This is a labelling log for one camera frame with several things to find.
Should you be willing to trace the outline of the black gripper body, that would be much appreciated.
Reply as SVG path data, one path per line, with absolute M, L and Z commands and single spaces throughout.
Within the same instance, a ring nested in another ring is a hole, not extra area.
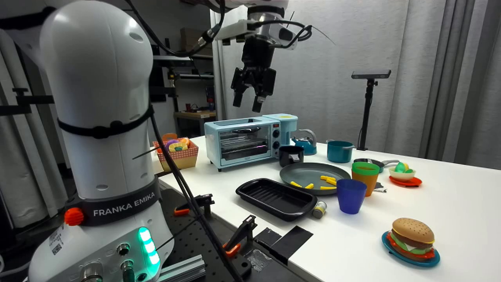
M 271 96 L 274 92 L 275 71 L 271 68 L 274 48 L 263 40 L 247 38 L 243 48 L 243 70 L 235 70 L 232 90 L 241 96 L 249 87 L 258 96 Z

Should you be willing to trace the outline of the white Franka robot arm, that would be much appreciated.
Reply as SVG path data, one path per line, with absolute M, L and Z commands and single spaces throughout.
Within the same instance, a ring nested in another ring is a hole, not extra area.
M 77 198 L 28 280 L 152 282 L 174 240 L 149 154 L 150 43 L 122 10 L 73 2 L 44 23 L 41 55 Z

